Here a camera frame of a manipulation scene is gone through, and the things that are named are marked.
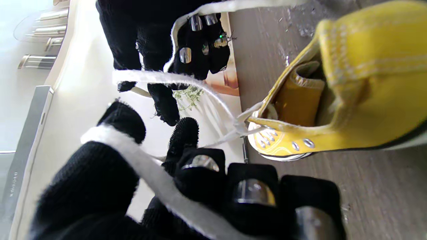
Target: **green plant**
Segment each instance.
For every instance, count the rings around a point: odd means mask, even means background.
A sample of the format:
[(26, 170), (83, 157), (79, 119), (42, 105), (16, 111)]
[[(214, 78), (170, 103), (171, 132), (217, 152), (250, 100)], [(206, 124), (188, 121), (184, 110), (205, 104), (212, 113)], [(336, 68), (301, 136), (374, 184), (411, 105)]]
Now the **green plant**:
[(185, 90), (174, 91), (173, 97), (178, 103), (178, 110), (180, 112), (185, 111), (187, 109), (191, 111), (192, 108), (196, 106), (196, 102), (200, 102), (200, 96), (202, 94), (202, 89), (190, 86)]

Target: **yellow sneaker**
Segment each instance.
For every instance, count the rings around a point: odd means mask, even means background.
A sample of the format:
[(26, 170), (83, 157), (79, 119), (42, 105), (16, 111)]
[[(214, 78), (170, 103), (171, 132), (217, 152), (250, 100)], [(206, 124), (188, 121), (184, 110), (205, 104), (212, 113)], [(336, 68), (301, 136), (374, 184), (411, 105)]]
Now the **yellow sneaker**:
[(427, 142), (427, 3), (392, 1), (324, 20), (248, 119), (263, 156)]

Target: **hand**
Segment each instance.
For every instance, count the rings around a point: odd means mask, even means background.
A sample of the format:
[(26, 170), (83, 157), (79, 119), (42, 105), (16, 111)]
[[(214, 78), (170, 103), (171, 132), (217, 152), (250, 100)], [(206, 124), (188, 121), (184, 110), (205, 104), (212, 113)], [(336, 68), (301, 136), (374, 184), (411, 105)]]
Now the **hand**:
[[(172, 56), (170, 33), (175, 20), (210, 2), (98, 0), (99, 19), (113, 53), (114, 68), (140, 70), (139, 51), (145, 70), (163, 71)], [(226, 67), (230, 49), (219, 18), (220, 14), (189, 19), (178, 32), (178, 52), (169, 72), (204, 80), (209, 70), (217, 73)], [(129, 91), (134, 86), (135, 82), (123, 82), (118, 91)], [(148, 84), (157, 115), (170, 126), (179, 120), (178, 106), (171, 89), (186, 87)]]

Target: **gray wooden surface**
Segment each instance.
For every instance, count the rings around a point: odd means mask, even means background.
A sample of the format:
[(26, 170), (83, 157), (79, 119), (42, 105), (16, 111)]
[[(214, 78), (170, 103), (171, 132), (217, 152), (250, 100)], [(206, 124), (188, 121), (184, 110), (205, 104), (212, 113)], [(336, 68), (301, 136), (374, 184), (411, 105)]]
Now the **gray wooden surface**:
[[(242, 109), (261, 101), (286, 61), (309, 42), (323, 18), (378, 3), (378, 0), (311, 1), (295, 8), (250, 9), (230, 14)], [(272, 164), (279, 175), (314, 176), (341, 190), (348, 238), (427, 238), (427, 147), (398, 151), (318, 153), (294, 162), (262, 158), (249, 147), (251, 163)]]

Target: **black glove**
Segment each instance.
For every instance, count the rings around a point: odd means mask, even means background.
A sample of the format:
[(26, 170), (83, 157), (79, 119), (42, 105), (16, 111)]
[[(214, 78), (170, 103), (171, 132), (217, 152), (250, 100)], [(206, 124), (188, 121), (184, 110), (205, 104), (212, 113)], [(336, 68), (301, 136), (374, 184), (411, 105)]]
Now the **black glove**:
[[(97, 125), (113, 127), (137, 144), (145, 138), (140, 116), (118, 101)], [(328, 227), (326, 233), (335, 234), (334, 239), (345, 239), (334, 183), (300, 176), (284, 176), (279, 182), (274, 167), (261, 164), (234, 163), (226, 174), (224, 152), (198, 149), (198, 134), (194, 119), (180, 120), (162, 164), (183, 195), (210, 207), (245, 234), (304, 239), (307, 229), (322, 234)], [(205, 239), (156, 198), (141, 224), (126, 216), (137, 183), (135, 171), (114, 148), (95, 141), (83, 144), (41, 195), (31, 238)], [(306, 210), (319, 218), (307, 218)]]
[[(114, 68), (140, 70), (139, 51), (143, 56), (145, 70), (163, 71), (165, 63), (172, 56), (170, 32), (175, 20), (211, 2), (211, 0), (98, 0), (99, 19), (113, 53)], [(183, 63), (180, 54), (177, 53), (169, 72), (194, 75), (196, 79), (204, 80), (209, 70), (217, 73), (227, 65), (230, 49), (226, 44), (226, 34), (220, 21), (207, 22), (203, 16), (199, 19), (201, 31), (192, 31), (195, 28), (191, 28), (190, 23), (179, 30), (178, 50), (187, 47), (191, 49), (191, 54)], [(123, 82), (119, 84), (118, 91), (129, 91), (134, 86), (135, 82)], [(148, 84), (157, 115), (170, 126), (179, 121), (178, 106), (170, 89), (182, 90), (186, 87), (175, 84), (167, 87), (162, 84)]]

